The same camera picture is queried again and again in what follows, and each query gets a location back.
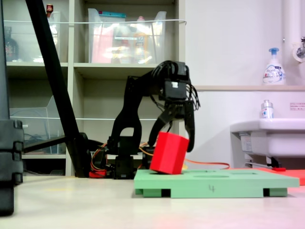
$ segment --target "pipe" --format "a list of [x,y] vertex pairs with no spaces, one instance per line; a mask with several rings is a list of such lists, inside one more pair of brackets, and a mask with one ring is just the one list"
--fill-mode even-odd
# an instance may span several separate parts
[[301,40],[302,29],[302,0],[283,0],[283,66],[288,85],[304,84],[300,81],[300,65],[293,57],[294,43]]

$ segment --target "green foam board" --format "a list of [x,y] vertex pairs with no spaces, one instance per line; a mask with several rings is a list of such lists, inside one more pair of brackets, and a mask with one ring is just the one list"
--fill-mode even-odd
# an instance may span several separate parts
[[136,195],[171,198],[285,197],[299,179],[261,170],[184,170],[180,175],[140,169],[134,178]]

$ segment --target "clear plastic container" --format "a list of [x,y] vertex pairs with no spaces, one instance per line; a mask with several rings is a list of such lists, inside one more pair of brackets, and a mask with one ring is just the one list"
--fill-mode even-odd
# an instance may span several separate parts
[[[22,121],[25,146],[64,135],[53,96],[47,107],[11,108],[10,118]],[[63,143],[31,154],[65,154],[65,149]]]
[[90,63],[161,63],[164,59],[166,12],[154,22],[103,23],[96,9],[88,9]]
[[[59,24],[67,21],[61,12],[53,12],[49,18],[49,24],[57,54],[60,62],[68,61],[68,24]],[[6,45],[7,61],[12,62],[43,62],[40,48],[37,42],[34,27],[28,22],[4,22],[5,41],[14,43],[17,54],[9,57],[9,46]]]

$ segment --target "red box in bin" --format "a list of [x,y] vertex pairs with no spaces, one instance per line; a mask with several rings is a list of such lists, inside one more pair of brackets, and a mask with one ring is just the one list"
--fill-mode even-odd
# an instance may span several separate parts
[[150,169],[172,175],[181,174],[188,145],[189,140],[180,135],[160,132]]

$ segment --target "sink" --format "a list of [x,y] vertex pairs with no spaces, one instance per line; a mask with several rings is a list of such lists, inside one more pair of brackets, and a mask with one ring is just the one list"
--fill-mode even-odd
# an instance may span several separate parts
[[243,151],[266,157],[305,157],[305,119],[274,118],[230,126],[241,137]]

